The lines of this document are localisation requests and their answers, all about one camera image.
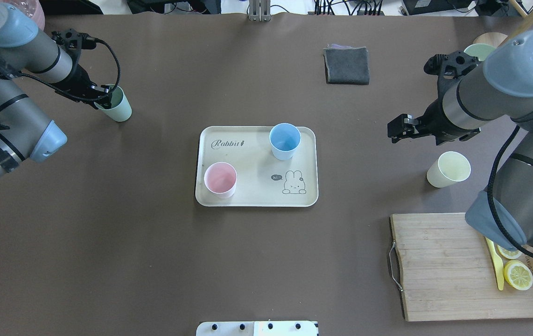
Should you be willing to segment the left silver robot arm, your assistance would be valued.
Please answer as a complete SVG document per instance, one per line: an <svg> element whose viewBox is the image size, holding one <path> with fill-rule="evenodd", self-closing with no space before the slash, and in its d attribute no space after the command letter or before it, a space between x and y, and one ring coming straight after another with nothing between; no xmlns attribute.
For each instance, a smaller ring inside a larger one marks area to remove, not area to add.
<svg viewBox="0 0 533 336"><path fill-rule="evenodd" d="M99 43L72 28L48 35L16 6L0 2L0 178L27 159L46 160L67 141L14 80L34 79L60 96L106 108L115 88L97 85L79 64L82 50Z"/></svg>

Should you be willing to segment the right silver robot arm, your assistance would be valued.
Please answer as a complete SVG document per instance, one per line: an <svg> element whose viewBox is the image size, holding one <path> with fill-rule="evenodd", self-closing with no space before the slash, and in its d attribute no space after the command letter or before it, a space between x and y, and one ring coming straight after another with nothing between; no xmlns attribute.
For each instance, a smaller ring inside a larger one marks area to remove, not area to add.
<svg viewBox="0 0 533 336"><path fill-rule="evenodd" d="M403 113L390 121L388 137L393 143L425 136L437 145L463 142L508 116L516 128L465 219L499 246L533 257L533 30L505 41L484 61L455 51L431 57L424 71L438 76L437 100L423 116Z"/></svg>

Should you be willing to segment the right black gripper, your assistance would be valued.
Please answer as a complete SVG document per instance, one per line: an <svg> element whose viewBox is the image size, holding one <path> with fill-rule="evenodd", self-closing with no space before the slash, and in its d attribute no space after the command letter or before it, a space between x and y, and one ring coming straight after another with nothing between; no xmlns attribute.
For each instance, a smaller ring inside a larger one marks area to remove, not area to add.
<svg viewBox="0 0 533 336"><path fill-rule="evenodd" d="M466 130L455 126L444 115L441 102L437 99L428 106L424 115L414 118L412 115L402 113L387 124L388 138L392 143L400 140L416 139L420 136L434 136L435 143L441 145L445 142L459 140L465 142L480 134L480 128Z"/></svg>

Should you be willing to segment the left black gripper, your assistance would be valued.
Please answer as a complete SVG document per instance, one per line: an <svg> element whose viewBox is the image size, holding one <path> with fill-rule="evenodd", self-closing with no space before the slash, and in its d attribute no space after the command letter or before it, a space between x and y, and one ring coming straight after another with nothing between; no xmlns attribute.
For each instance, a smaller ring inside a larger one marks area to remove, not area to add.
<svg viewBox="0 0 533 336"><path fill-rule="evenodd" d="M95 109L103 110L111 109L110 98L104 98L111 93L111 89L111 85L96 85L80 65L77 65L65 79L56 83L58 94L75 102L93 104Z"/></svg>

